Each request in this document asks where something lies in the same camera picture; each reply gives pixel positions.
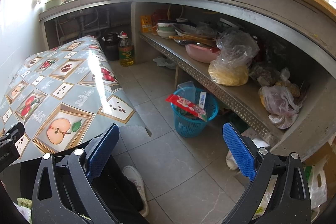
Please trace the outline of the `concrete kitchen counter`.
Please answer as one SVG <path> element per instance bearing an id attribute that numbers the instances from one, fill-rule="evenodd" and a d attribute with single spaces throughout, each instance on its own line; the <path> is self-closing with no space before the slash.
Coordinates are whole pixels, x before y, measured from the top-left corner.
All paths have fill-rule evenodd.
<path id="1" fill-rule="evenodd" d="M 288 40 L 335 75 L 335 20 L 304 0 L 74 0 L 39 15 L 43 22 L 84 8 L 122 2 L 177 4 L 220 12 Z"/>

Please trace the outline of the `clear plastic packaging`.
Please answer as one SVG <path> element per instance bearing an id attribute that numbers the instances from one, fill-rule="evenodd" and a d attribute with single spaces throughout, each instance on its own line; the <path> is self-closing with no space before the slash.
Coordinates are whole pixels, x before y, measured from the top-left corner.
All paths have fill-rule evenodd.
<path id="1" fill-rule="evenodd" d="M 196 87 L 193 81 L 187 81 L 177 85 L 176 94 L 189 100 L 195 100 Z"/>

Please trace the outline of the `blue white carton box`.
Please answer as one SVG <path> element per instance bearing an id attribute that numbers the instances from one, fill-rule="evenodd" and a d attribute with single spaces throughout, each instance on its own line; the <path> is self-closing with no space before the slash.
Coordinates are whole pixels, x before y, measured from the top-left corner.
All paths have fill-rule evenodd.
<path id="1" fill-rule="evenodd" d="M 207 96 L 207 92 L 200 92 L 198 106 L 199 106 L 201 109 L 204 109 L 204 107 L 205 107 L 206 96 Z"/>

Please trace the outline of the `orange seasoning packet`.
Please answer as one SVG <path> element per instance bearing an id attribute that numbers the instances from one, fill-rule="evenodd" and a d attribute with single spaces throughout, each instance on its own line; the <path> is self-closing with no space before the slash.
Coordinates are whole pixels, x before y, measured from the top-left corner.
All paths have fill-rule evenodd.
<path id="1" fill-rule="evenodd" d="M 142 15 L 141 19 L 141 32 L 142 33 L 151 33 L 153 30 L 153 22 L 151 15 Z"/>

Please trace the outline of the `green fuzzy cloth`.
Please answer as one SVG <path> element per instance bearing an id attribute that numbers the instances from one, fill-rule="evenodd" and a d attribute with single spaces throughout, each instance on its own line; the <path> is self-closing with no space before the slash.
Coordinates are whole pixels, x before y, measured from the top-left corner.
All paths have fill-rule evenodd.
<path id="1" fill-rule="evenodd" d="M 32 224 L 31 220 L 31 209 L 32 209 L 32 201 L 26 198 L 17 198 L 17 203 L 15 204 L 21 215 L 25 217 L 25 219 Z"/>

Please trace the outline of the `white shoe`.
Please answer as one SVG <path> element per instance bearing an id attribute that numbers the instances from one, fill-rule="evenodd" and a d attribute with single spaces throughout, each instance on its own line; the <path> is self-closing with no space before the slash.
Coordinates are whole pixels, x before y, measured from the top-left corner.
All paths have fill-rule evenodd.
<path id="1" fill-rule="evenodd" d="M 149 206 L 146 199 L 145 184 L 139 171 L 127 165 L 122 170 L 123 175 L 127 178 L 128 184 L 131 188 L 131 201 L 140 215 L 146 217 L 149 214 Z"/>

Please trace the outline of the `dark greens in bag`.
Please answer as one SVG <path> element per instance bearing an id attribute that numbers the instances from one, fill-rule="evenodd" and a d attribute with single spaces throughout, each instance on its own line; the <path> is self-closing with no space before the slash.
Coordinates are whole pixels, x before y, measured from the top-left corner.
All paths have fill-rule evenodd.
<path id="1" fill-rule="evenodd" d="M 260 86 L 273 86 L 280 79 L 280 72 L 271 63 L 256 63 L 249 77 Z"/>

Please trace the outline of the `pink white sack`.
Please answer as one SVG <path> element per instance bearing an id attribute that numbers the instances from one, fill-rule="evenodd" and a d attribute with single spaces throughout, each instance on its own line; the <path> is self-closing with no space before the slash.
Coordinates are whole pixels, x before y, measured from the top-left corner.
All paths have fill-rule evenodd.
<path id="1" fill-rule="evenodd" d="M 228 154 L 226 164 L 230 170 L 246 168 L 248 171 L 255 171 L 255 155 L 253 152 L 259 148 L 269 149 L 270 144 L 258 134 L 246 130 L 238 136 L 236 133 L 227 134 Z"/>

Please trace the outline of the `cooking oil bottle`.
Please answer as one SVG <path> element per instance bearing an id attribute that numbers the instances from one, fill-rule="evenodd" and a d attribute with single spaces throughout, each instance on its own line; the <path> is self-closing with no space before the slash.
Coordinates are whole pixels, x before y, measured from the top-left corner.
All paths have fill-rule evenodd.
<path id="1" fill-rule="evenodd" d="M 118 54 L 120 65 L 129 67 L 134 64 L 134 46 L 128 38 L 126 32 L 122 31 L 119 35 L 120 41 L 118 43 Z"/>

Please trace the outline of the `wooden spatula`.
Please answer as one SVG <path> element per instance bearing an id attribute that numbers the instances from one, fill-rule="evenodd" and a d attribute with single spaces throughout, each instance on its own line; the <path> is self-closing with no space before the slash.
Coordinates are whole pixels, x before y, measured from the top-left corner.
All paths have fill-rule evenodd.
<path id="1" fill-rule="evenodd" d="M 186 36 L 169 36 L 169 39 L 193 41 L 193 42 L 197 42 L 197 43 L 206 44 L 206 45 L 211 46 L 211 47 L 216 47 L 216 45 L 217 45 L 217 42 L 215 40 L 198 38 L 198 37 L 189 36 L 189 35 L 186 35 Z"/>

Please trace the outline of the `dark soy sauce jug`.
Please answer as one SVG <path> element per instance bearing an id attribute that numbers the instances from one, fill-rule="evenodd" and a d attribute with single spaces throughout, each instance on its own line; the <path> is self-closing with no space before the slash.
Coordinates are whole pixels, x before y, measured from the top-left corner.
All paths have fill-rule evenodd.
<path id="1" fill-rule="evenodd" d="M 120 38 L 115 32 L 105 33 L 102 37 L 102 49 L 104 51 L 105 56 L 109 61 L 116 61 L 119 59 L 118 53 L 118 44 L 120 42 Z"/>

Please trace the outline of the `stack of white bowls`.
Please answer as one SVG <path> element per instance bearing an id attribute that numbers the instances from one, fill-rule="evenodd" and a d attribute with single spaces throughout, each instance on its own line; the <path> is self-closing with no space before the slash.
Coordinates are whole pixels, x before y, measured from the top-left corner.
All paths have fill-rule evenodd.
<path id="1" fill-rule="evenodd" d="M 175 36 L 177 34 L 174 29 L 176 22 L 176 20 L 159 20 L 157 23 L 157 34 L 165 39 L 168 39 L 170 36 Z"/>

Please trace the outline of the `white plastic bag bundle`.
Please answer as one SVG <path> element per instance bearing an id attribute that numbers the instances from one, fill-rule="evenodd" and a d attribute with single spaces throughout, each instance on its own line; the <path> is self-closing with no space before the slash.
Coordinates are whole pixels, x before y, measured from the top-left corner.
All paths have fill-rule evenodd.
<path id="1" fill-rule="evenodd" d="M 288 68 L 280 72 L 270 71 L 257 78 L 261 88 L 259 97 L 262 105 L 269 113 L 268 118 L 277 128 L 290 128 L 298 118 L 300 104 L 296 102 L 301 95 L 299 87 L 290 82 Z"/>

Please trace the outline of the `pink plastic basin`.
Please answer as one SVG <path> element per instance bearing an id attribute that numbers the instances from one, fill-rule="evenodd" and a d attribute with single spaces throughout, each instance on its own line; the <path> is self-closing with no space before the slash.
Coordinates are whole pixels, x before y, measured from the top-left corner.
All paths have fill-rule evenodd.
<path id="1" fill-rule="evenodd" d="M 194 60 L 209 64 L 216 59 L 220 51 L 212 51 L 212 48 L 200 47 L 195 44 L 185 46 L 187 54 Z"/>

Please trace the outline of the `red snack pouch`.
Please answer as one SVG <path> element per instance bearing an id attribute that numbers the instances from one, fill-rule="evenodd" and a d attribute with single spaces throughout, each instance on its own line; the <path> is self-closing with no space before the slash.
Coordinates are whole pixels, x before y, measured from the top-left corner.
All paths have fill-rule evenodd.
<path id="1" fill-rule="evenodd" d="M 205 122 L 208 121 L 207 113 L 204 109 L 201 109 L 198 105 L 179 95 L 171 94 L 165 99 L 165 101 L 172 103 L 194 117 L 197 117 Z"/>

